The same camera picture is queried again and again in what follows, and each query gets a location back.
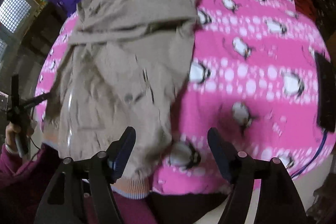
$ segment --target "person's arm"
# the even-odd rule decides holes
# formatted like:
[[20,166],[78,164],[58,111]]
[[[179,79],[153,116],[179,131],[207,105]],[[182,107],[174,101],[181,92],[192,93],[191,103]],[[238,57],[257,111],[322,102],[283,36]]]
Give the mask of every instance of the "person's arm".
[[10,176],[13,176],[22,165],[22,159],[15,144],[15,134],[20,131],[21,128],[12,123],[6,127],[6,139],[0,155],[0,172]]

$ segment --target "beige jacket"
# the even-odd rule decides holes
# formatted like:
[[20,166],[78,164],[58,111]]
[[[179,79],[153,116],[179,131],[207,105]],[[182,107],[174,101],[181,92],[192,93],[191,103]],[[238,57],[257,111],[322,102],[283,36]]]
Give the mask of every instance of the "beige jacket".
[[83,0],[48,100],[44,130],[61,158],[106,150],[127,126],[123,177],[144,184],[171,142],[170,105],[186,80],[198,0]]

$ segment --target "pink bedsheet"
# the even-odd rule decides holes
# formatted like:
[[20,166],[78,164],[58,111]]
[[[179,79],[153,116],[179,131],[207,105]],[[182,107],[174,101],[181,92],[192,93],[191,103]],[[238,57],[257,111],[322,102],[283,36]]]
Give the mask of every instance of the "pink bedsheet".
[[[256,159],[292,159],[290,174],[317,151],[318,82],[314,51],[325,44],[315,24],[295,12],[293,0],[202,0],[198,9],[207,22],[196,31],[194,62],[210,76],[189,83],[172,112],[174,138],[189,140],[201,155],[190,170],[169,166],[164,158],[153,175],[153,190],[162,194],[225,191],[206,133],[216,127],[237,150]],[[61,30],[42,68],[36,95],[48,92],[77,20],[73,14]],[[36,107],[42,119],[46,107]],[[248,119],[242,115],[248,111]],[[316,160],[320,165],[336,140],[329,134]]]

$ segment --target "window screen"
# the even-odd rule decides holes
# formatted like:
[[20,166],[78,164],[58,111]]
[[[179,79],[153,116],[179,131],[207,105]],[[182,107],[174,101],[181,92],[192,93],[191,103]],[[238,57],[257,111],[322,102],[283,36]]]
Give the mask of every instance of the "window screen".
[[0,39],[0,60],[2,59],[2,56],[5,52],[6,47],[7,47],[7,44],[3,40]]
[[4,0],[0,6],[0,22],[12,33],[28,14],[31,6],[26,0]]

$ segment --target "screw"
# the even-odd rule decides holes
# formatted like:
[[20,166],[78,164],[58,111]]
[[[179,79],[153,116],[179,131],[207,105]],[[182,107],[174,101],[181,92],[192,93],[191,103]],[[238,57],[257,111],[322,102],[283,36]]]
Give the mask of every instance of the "screw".
[[67,158],[65,158],[64,160],[63,160],[63,163],[64,164],[69,164],[69,163],[71,163],[72,162],[72,158],[70,158],[70,157],[67,157]]
[[97,156],[100,159],[105,158],[106,157],[106,152],[105,151],[100,151],[100,152],[98,152]]
[[244,151],[239,151],[239,152],[238,152],[238,156],[239,156],[240,158],[246,158],[246,157],[247,157],[247,153],[244,152]]
[[275,164],[280,164],[281,163],[281,160],[279,158],[273,158],[272,161],[275,163]]

